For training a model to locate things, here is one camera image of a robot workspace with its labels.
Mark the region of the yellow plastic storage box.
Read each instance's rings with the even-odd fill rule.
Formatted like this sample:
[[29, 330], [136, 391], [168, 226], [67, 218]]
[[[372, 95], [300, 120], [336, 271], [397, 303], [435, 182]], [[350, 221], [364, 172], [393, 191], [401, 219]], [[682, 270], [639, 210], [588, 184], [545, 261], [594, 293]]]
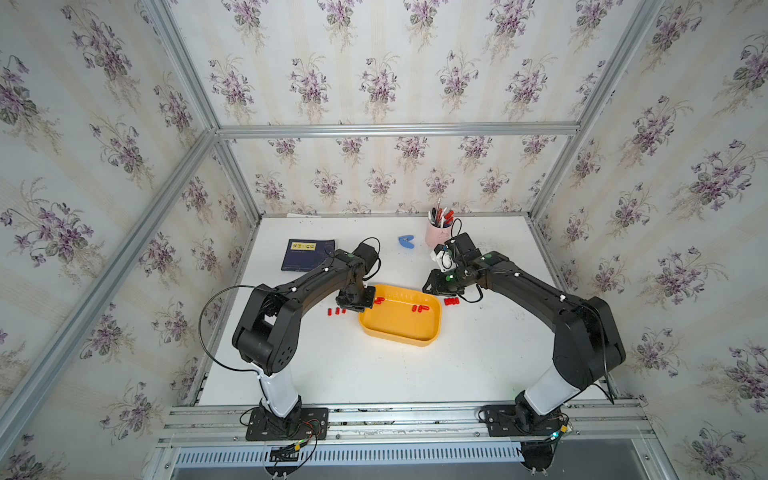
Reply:
[[[363, 331], [372, 337], [426, 347], [441, 331], [442, 307], [437, 297], [418, 290], [378, 284], [376, 298], [384, 297], [358, 316]], [[428, 305], [429, 311], [414, 313], [413, 305]]]

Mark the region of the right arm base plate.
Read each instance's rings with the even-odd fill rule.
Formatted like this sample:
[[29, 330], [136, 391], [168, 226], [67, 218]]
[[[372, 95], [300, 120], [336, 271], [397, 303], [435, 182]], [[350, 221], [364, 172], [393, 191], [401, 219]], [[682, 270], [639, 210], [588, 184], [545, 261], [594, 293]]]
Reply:
[[530, 413], [514, 404], [485, 405], [477, 419], [490, 437], [535, 437], [557, 439], [568, 431], [569, 417], [560, 409], [545, 416]]

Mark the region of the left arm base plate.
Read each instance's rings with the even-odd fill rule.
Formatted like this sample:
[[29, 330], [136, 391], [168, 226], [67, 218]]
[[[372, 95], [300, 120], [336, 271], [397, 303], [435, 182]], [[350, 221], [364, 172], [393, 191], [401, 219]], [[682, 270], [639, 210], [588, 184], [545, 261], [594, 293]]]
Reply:
[[297, 406], [287, 417], [282, 418], [268, 408], [259, 406], [249, 414], [245, 432], [247, 441], [325, 440], [327, 437], [328, 408]]

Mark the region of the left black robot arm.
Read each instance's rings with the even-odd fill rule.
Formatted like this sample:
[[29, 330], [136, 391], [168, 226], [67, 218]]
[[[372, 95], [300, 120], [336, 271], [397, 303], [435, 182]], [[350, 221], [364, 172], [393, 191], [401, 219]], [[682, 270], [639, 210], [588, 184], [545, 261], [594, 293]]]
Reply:
[[380, 265], [377, 257], [342, 253], [296, 280], [253, 289], [232, 335], [232, 346], [255, 367], [261, 405], [271, 415], [283, 420], [301, 409], [290, 362], [298, 350], [304, 315], [331, 294], [342, 310], [361, 313], [372, 308], [376, 288], [367, 279]]

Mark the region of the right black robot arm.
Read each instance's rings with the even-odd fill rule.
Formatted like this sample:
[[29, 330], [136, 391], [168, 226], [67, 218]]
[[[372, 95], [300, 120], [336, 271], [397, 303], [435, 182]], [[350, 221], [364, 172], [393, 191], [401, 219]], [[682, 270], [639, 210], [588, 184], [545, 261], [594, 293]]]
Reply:
[[610, 306], [567, 294], [491, 252], [448, 271], [430, 272], [422, 291], [459, 297], [471, 286], [497, 293], [539, 319], [554, 335], [551, 365], [515, 398], [515, 414], [533, 422], [553, 414], [626, 360]]

